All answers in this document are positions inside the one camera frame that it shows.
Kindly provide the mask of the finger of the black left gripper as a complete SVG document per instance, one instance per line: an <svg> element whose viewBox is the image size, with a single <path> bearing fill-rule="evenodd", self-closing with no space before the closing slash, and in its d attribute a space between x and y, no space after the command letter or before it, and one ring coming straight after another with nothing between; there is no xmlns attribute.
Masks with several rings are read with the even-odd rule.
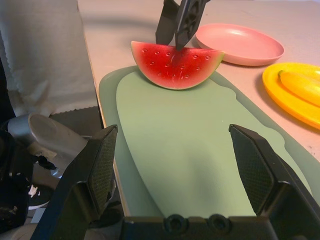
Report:
<svg viewBox="0 0 320 240"><path fill-rule="evenodd" d="M182 0L175 22L175 48L182 50L197 32L208 0Z"/></svg>
<svg viewBox="0 0 320 240"><path fill-rule="evenodd" d="M160 19L155 32L155 42L169 45L176 31L176 19L179 5L174 0L164 0Z"/></svg>

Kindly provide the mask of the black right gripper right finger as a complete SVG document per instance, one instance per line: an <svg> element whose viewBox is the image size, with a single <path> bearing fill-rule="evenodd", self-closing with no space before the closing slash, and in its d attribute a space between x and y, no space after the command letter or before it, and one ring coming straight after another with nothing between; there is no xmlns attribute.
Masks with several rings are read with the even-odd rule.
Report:
<svg viewBox="0 0 320 240"><path fill-rule="evenodd" d="M255 131L231 124L239 176L251 207L279 240L318 240L320 207L296 172Z"/></svg>

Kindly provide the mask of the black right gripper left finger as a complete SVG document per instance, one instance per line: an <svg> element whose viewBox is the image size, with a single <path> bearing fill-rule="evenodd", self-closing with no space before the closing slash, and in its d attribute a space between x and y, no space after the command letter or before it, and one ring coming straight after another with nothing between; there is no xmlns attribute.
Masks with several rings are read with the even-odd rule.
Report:
<svg viewBox="0 0 320 240"><path fill-rule="evenodd" d="M110 125L88 140L64 171L39 220L33 240L83 240L98 220L111 191L118 127Z"/></svg>

